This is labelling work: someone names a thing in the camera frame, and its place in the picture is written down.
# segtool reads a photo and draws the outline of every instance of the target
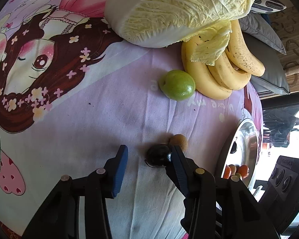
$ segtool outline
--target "patterned pillow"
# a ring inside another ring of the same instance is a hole
[[[279,0],[255,0],[251,6],[254,13],[273,13],[282,11],[286,6]]]

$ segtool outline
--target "banana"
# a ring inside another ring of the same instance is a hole
[[[240,90],[250,81],[251,74],[244,70],[235,70],[230,64],[228,57],[223,52],[215,61],[214,66],[208,66],[215,80],[223,87],[230,90]]]
[[[248,50],[238,20],[231,21],[231,30],[229,43],[225,49],[228,59],[240,69],[255,76],[262,76],[265,67]]]
[[[224,100],[231,95],[232,91],[217,83],[205,63],[190,61],[195,46],[201,42],[199,36],[192,37],[188,42],[183,42],[182,61],[184,69],[193,77],[196,83],[196,90],[209,98]]]

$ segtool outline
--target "tablecloth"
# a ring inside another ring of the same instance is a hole
[[[86,176],[125,144],[122,188],[106,201],[113,238],[181,238],[183,196],[164,169],[144,163],[146,150],[181,133],[186,156],[213,172],[240,120],[251,118],[262,141],[250,83],[226,100],[169,100],[157,81],[183,70],[181,44],[122,40],[103,17],[105,1],[10,0],[0,12],[0,221],[16,234],[63,174]]]

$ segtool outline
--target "silver metal tray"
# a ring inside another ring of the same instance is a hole
[[[234,142],[237,145],[237,151],[230,153]],[[249,167],[249,176],[243,179],[243,183],[248,188],[254,185],[253,174],[256,167],[258,152],[257,129],[251,119],[244,119],[237,129],[227,138],[222,151],[219,155],[215,176],[222,177],[226,165],[247,165]]]

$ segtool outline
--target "cartoon eye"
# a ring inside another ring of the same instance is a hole
[[[48,62],[48,57],[47,55],[40,55],[37,57],[37,59],[34,61],[33,66],[37,69],[42,69]]]

